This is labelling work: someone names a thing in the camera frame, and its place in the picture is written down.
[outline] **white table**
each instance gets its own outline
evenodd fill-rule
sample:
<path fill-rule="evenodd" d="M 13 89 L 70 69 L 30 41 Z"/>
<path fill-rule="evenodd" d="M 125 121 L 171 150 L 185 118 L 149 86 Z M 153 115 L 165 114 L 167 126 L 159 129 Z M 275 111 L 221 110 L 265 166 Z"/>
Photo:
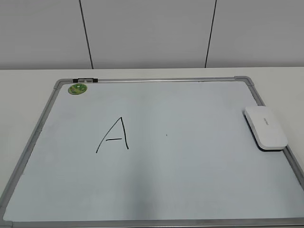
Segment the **white table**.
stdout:
<path fill-rule="evenodd" d="M 304 167 L 304 67 L 7 70 L 0 71 L 0 192 L 53 90 L 62 78 L 177 78 L 249 76 L 265 104 L 273 109 L 299 163 Z"/>

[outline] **black marker writing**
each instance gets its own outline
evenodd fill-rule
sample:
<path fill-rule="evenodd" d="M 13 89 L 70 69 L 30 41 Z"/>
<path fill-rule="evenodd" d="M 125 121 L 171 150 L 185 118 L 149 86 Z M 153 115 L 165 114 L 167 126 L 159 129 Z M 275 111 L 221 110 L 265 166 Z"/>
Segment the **black marker writing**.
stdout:
<path fill-rule="evenodd" d="M 103 139 L 102 139 L 101 142 L 99 143 L 99 145 L 98 145 L 98 147 L 97 147 L 97 150 L 96 150 L 96 153 L 98 152 L 99 147 L 100 147 L 100 145 L 102 144 L 102 142 L 105 140 L 106 136 L 109 134 L 109 132 L 112 130 L 112 128 L 115 126 L 115 124 L 117 124 L 118 121 L 121 121 L 121 122 L 122 122 L 125 146 L 127 147 L 127 149 L 129 149 L 129 146 L 128 146 L 128 143 L 127 143 L 126 134 L 125 134 L 124 121 L 123 121 L 123 118 L 122 118 L 122 117 L 119 117 L 118 120 L 116 120 L 116 122 L 112 125 L 112 127 L 108 130 L 108 132 L 105 134 L 105 136 L 103 137 Z M 108 140 L 120 140 L 120 139 L 122 139 L 122 138 L 107 139 L 106 141 L 108 141 Z"/>
<path fill-rule="evenodd" d="M 106 141 L 110 141 L 110 140 L 121 140 L 122 138 L 117 138 L 117 139 L 107 139 Z"/>

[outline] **round sticker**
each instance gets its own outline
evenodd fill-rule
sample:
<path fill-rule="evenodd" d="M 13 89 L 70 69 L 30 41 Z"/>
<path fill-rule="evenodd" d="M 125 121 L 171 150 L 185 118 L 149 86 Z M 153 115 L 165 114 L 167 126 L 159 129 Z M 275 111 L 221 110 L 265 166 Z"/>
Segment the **round sticker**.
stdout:
<path fill-rule="evenodd" d="M 79 95 L 83 94 L 87 90 L 87 86 L 85 84 L 74 84 L 69 87 L 67 90 L 71 95 Z"/>

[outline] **whiteboard eraser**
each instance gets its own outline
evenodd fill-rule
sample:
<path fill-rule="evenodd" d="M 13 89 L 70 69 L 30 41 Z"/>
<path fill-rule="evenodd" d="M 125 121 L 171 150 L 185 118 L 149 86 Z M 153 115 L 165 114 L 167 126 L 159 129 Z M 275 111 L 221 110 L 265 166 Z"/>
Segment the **whiteboard eraser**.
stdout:
<path fill-rule="evenodd" d="M 280 151 L 287 146 L 287 137 L 275 115 L 268 107 L 246 107 L 244 114 L 260 149 L 263 151 Z"/>

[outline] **whiteboard surface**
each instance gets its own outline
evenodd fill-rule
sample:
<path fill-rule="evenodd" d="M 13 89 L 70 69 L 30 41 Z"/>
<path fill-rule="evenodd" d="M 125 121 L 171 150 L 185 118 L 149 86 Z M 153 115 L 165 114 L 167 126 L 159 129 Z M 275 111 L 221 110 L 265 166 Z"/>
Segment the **whiteboard surface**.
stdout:
<path fill-rule="evenodd" d="M 262 152 L 243 82 L 63 85 L 4 220 L 304 217 L 282 152 Z M 103 141 L 106 136 L 122 138 Z"/>

